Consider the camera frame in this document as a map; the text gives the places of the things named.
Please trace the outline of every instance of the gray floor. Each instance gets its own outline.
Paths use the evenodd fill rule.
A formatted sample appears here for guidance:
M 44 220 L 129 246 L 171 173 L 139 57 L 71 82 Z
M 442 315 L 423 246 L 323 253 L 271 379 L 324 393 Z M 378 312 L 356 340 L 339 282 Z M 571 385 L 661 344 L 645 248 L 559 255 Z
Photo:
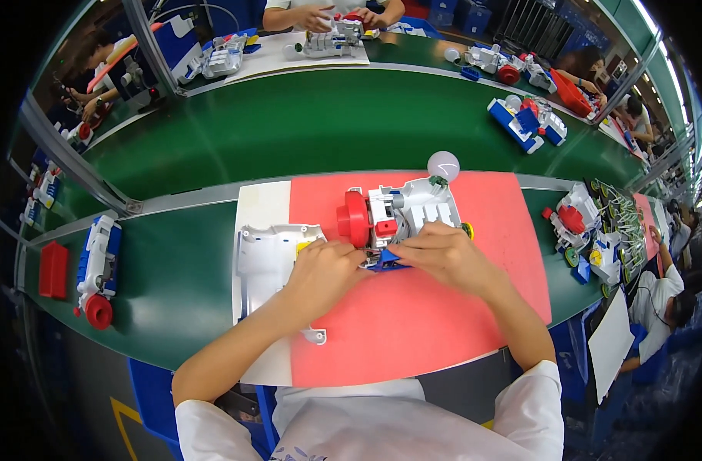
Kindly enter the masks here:
M 103 459 L 131 459 L 118 429 L 110 397 L 138 410 L 126 357 L 64 328 L 72 379 L 72 396 Z M 494 416 L 494 399 L 510 380 L 509 353 L 500 351 L 476 362 L 419 376 L 426 399 L 476 423 Z M 125 432 L 138 461 L 171 460 L 166 443 L 141 424 L 122 416 Z

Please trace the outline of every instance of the white globe bulb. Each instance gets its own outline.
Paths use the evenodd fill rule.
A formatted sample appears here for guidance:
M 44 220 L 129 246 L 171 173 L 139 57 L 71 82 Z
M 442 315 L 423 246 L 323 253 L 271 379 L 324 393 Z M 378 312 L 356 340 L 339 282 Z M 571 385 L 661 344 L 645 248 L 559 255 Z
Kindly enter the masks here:
M 461 171 L 458 159 L 448 151 L 438 151 L 428 160 L 428 174 L 440 176 L 448 182 L 453 181 Z
M 456 48 L 446 48 L 446 50 L 443 51 L 443 57 L 445 60 L 452 63 L 461 57 L 461 53 L 459 53 Z

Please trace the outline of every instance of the red tray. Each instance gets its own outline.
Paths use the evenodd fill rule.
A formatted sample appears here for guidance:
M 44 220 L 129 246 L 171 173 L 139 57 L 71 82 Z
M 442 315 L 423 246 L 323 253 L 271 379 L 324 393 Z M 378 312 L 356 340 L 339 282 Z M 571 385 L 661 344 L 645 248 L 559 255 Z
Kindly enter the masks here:
M 56 300 L 66 299 L 68 257 L 69 250 L 55 241 L 41 249 L 38 294 Z
M 563 77 L 556 69 L 551 69 L 551 77 L 558 88 L 558 95 L 563 105 L 572 110 L 576 115 L 586 118 L 591 113 L 591 106 L 584 99 L 581 91 L 570 80 Z

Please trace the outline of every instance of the yellow tape line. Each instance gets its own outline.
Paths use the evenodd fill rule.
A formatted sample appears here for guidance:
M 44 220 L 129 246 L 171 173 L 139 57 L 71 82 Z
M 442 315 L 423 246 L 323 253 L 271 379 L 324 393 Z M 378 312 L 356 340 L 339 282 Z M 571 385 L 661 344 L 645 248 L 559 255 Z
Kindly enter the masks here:
M 128 453 L 130 453 L 130 459 L 133 461 L 138 461 L 138 458 L 135 457 L 133 447 L 130 445 L 130 440 L 128 440 L 128 434 L 125 433 L 125 427 L 123 427 L 123 418 L 121 418 L 121 415 L 127 416 L 138 424 L 143 424 L 141 421 L 141 415 L 139 415 L 137 411 L 127 406 L 125 403 L 118 402 L 112 397 L 110 398 L 110 405 L 113 406 L 113 413 L 116 416 L 116 423 L 118 423 L 118 429 L 120 429 L 121 436 L 123 437 L 125 448 L 128 448 Z

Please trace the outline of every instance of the hand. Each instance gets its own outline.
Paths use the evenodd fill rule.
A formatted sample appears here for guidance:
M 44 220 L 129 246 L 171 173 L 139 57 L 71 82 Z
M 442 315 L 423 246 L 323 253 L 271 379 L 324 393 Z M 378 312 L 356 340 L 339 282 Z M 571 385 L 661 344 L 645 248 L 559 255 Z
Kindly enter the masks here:
M 74 88 L 67 88 L 67 91 L 69 92 L 70 95 L 76 100 L 78 100 L 82 104 L 87 104 L 91 98 L 87 97 L 87 95 L 83 95 L 82 93 L 78 92 Z
M 324 7 L 322 5 L 303 5 L 296 9 L 296 14 L 299 15 L 297 23 L 310 32 L 330 32 L 328 24 L 322 22 L 321 19 L 330 21 L 330 16 L 323 12 L 332 10 L 333 8 L 335 8 L 335 5 L 330 5 L 329 7 Z
M 307 328 L 328 313 L 353 285 L 375 275 L 358 267 L 364 261 L 364 252 L 337 240 L 318 239 L 303 248 L 274 304 L 287 334 Z
M 85 109 L 81 113 L 81 121 L 89 122 L 92 115 L 97 110 L 97 99 L 92 99 L 87 104 L 85 104 Z
M 651 231 L 651 237 L 653 237 L 653 241 L 657 244 L 660 244 L 663 238 L 661 237 L 661 233 L 659 232 L 659 230 L 656 229 L 656 226 L 648 226 L 648 230 Z
M 485 300 L 507 274 L 486 259 L 463 229 L 425 223 L 416 237 L 389 245 L 400 263 L 428 272 L 439 282 Z
M 361 16 L 361 18 L 363 18 L 363 23 L 368 24 L 372 29 L 379 29 L 380 27 L 387 27 L 389 25 L 384 20 L 383 15 L 378 15 L 369 8 L 356 7 L 353 12 Z
M 586 89 L 586 91 L 589 91 L 593 95 L 598 95 L 600 93 L 599 88 L 597 88 L 596 85 L 594 85 L 590 81 L 582 80 L 581 86 L 582 86 L 582 88 Z

